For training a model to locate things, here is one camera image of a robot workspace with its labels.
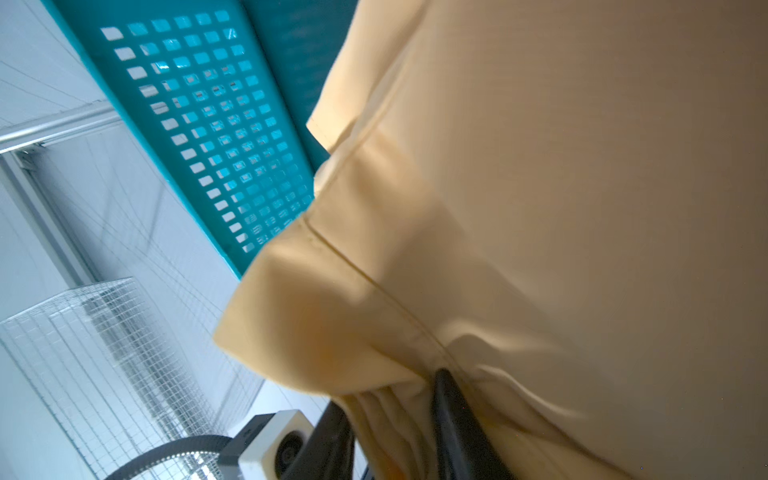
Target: black cable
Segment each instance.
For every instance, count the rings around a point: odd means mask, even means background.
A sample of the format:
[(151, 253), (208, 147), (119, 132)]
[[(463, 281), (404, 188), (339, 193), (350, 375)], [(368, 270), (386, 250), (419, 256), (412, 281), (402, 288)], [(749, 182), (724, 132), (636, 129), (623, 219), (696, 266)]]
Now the black cable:
[(219, 453), (232, 438), (222, 435), (196, 435), (165, 443), (142, 453), (115, 470), (104, 480), (130, 480), (166, 460), (193, 453)]

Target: square hole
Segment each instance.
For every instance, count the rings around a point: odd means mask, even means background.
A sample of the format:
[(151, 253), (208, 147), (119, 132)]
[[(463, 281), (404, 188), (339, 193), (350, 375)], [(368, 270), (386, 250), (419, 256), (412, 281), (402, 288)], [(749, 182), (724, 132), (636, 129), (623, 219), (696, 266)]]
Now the square hole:
[(108, 41), (120, 40), (123, 38), (123, 32), (117, 27), (104, 27), (101, 29), (101, 33)]
[(174, 78), (163, 80), (160, 83), (163, 85), (163, 88), (165, 88), (165, 91), (174, 91), (179, 88), (179, 81)]
[(122, 61), (126, 60), (132, 60), (136, 58), (136, 54), (134, 53), (134, 49), (131, 47), (121, 47), (116, 48), (114, 50), (114, 53), (120, 58)]
[(134, 80), (147, 77), (147, 71), (144, 70), (144, 67), (131, 67), (127, 69), (127, 72)]
[(194, 121), (197, 121), (198, 116), (193, 111), (188, 112), (186, 114), (181, 115), (181, 117), (186, 121), (188, 124), (191, 124)]
[(183, 145), (189, 141), (189, 139), (187, 138), (187, 135), (185, 134), (177, 134), (171, 137), (170, 139), (174, 142), (174, 145)]
[(160, 33), (170, 30), (170, 23), (168, 23), (168, 20), (165, 20), (163, 18), (160, 18), (158, 20), (153, 20), (152, 26), (154, 27), (155, 31)]
[(128, 30), (131, 31), (131, 34), (133, 34), (134, 37), (140, 37), (149, 33), (147, 26), (141, 22), (129, 23)]
[(192, 26), (192, 21), (186, 15), (174, 17), (174, 22), (176, 22), (176, 25), (178, 25), (179, 28), (189, 28)]
[(210, 57), (207, 53), (204, 51), (201, 51), (200, 53), (196, 53), (192, 55), (194, 57), (194, 60), (199, 64), (202, 65), (204, 63), (208, 63), (210, 61)]
[(177, 68), (187, 68), (192, 66), (190, 59), (187, 57), (176, 57), (174, 58), (174, 63)]
[(179, 126), (179, 122), (177, 122), (175, 118), (166, 118), (160, 123), (163, 125), (163, 128), (166, 130), (173, 130), (174, 128)]
[(163, 45), (168, 51), (174, 51), (181, 48), (181, 43), (176, 38), (166, 38), (163, 40)]
[(198, 46), (200, 46), (200, 44), (203, 43), (200, 40), (200, 36), (199, 35), (195, 35), (195, 34), (186, 35), (184, 37), (184, 41), (187, 43), (187, 45), (189, 45), (191, 47), (198, 47)]
[(160, 92), (157, 91), (157, 87), (154, 85), (142, 85), (139, 87), (139, 91), (144, 96), (144, 98), (154, 97), (155, 95), (159, 94)]
[(157, 47), (157, 45), (155, 45), (152, 42), (150, 42), (150, 43), (143, 43), (143, 44), (139, 45), (139, 48), (141, 48), (141, 51), (146, 56), (157, 55), (158, 53), (160, 53), (160, 49)]
[(200, 83), (200, 79), (196, 74), (192, 73), (189, 75), (184, 75), (184, 83), (187, 85), (197, 85)]
[(164, 61), (156, 61), (152, 63), (152, 70), (154, 70), (154, 73), (159, 75), (163, 73), (168, 73), (170, 71), (170, 67)]
[(164, 101), (159, 101), (156, 104), (151, 104), (150, 108), (152, 108), (152, 111), (156, 115), (167, 113), (170, 108), (168, 108), (168, 105)]
[(178, 97), (174, 97), (173, 101), (174, 105), (176, 105), (176, 108), (186, 107), (190, 104), (189, 98), (187, 98), (186, 95), (179, 95)]
[(210, 25), (210, 15), (207, 13), (198, 13), (194, 17), (198, 25)]
[(208, 43), (216, 43), (217, 41), (221, 40), (217, 31), (206, 31), (203, 33), (203, 36)]
[(184, 151), (181, 151), (181, 157), (184, 160), (189, 160), (190, 158), (195, 158), (197, 156), (197, 152), (194, 150), (194, 148), (188, 148)]

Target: metal wire basket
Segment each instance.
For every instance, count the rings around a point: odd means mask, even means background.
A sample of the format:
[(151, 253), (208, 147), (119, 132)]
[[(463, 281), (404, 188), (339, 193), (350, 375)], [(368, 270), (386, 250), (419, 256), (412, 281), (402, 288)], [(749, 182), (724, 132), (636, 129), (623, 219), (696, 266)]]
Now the metal wire basket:
[[(0, 342), (97, 478), (170, 440), (225, 434), (224, 419), (242, 417), (260, 386), (237, 372), (229, 397), (239, 402), (216, 412), (133, 279), (39, 303), (0, 323)], [(147, 475), (220, 478), (212, 455), (165, 462)]]

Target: beige fabric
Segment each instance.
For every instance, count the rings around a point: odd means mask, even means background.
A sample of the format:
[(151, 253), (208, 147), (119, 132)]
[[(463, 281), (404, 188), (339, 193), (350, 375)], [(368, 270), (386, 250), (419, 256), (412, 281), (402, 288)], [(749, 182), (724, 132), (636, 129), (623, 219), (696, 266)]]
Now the beige fabric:
[(764, 9), (363, 0), (216, 340), (380, 478), (435, 477), (440, 366), (520, 478), (764, 477)]

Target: tan garment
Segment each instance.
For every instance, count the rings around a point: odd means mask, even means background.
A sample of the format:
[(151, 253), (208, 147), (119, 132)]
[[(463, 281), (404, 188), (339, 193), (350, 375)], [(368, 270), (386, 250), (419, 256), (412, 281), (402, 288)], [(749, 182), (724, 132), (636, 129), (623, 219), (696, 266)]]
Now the tan garment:
[(520, 478), (764, 478), (765, 24), (363, 0), (309, 123), (322, 192), (216, 340), (334, 396), (379, 478), (435, 477), (441, 366)]

